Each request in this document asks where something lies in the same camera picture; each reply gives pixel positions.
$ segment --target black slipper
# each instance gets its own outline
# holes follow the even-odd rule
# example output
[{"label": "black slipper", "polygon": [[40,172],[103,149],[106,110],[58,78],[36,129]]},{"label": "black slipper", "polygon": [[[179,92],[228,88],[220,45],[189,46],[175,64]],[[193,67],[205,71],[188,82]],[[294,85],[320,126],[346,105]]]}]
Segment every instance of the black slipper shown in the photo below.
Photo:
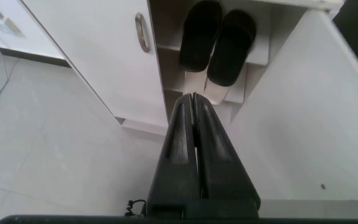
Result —
[{"label": "black slipper", "polygon": [[208,67],[208,79],[219,86],[233,85],[256,36],[256,25],[247,13],[230,11],[223,19],[214,54]]},{"label": "black slipper", "polygon": [[222,9],[216,1],[201,1],[193,6],[183,27],[179,65],[189,72],[203,71],[215,44]]}]

